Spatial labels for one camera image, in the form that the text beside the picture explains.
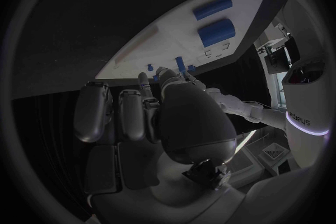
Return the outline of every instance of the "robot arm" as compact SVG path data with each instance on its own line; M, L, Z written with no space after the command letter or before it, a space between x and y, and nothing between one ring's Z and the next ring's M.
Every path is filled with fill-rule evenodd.
M208 88L206 93L228 114L235 114L244 117L246 120L259 123L286 131L286 115L278 110L264 109L261 104L256 102L246 103L240 101L232 95L223 95L217 88Z

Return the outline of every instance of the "white board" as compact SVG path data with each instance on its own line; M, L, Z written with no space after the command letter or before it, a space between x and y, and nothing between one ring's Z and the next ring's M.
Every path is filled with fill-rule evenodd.
M231 8L197 21L193 9L213 1L215 0L189 0L165 13L125 44L96 78L137 78L141 72L152 78L160 66L178 72L175 58L179 56L186 67L194 65L197 68L233 54L262 0L232 0ZM197 30L224 18L232 21L236 35L205 48ZM149 64L153 66L153 71L148 71Z

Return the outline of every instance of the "blue object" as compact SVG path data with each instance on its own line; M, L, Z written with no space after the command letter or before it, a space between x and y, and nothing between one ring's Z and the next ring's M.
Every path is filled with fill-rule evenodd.
M226 18L198 30L198 35L202 40L203 46L206 48L220 41L234 37L236 30L232 22Z
M188 71L195 71L196 67L194 65L188 66Z
M148 65L148 71L153 71L154 70L154 68L152 67L152 64L149 64Z
M196 19L199 21L205 17L215 14L219 11L232 7L231 0L216 0L204 6L193 10Z
M176 58L176 62L177 62L177 64L178 64L179 71L180 71L181 73L184 73L184 72L185 72L185 66L184 66L182 57L177 57L177 58Z

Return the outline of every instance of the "purple light strip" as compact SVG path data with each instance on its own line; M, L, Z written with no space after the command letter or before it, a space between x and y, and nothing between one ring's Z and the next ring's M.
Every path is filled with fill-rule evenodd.
M287 120L289 121L289 123L291 123L291 124L292 124L294 127L296 127L297 129L299 129L299 130L301 130L301 131L303 131L303 132L305 132L305 133L312 134L312 135L314 135L314 136L323 136L323 135L327 134L328 131L329 131L329 130L326 130L326 131L324 131L324 132L317 133L317 132L312 132L312 131L310 131L310 130L303 129L303 127L300 127L299 125L297 125L297 124L291 119L291 117L288 115L288 112L286 112L286 118L287 118Z

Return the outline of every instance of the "blue block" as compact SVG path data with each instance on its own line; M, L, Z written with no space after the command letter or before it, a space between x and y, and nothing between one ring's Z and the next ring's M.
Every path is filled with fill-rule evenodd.
M215 14L219 11L232 7L232 0L216 0L204 6L193 10L196 19L199 21L205 17Z
M177 58L176 58L176 62L177 62L177 64L178 64L179 71L180 71L181 73L184 73L184 72L185 72L185 66L184 66L182 57L177 57Z
M194 65L188 66L188 71L195 71L196 67Z
M154 70L154 68L152 67L152 64L149 64L148 65L148 71L153 71Z
M202 40L203 46L206 48L220 41L234 37L236 30L232 22L226 18L198 30L198 35Z

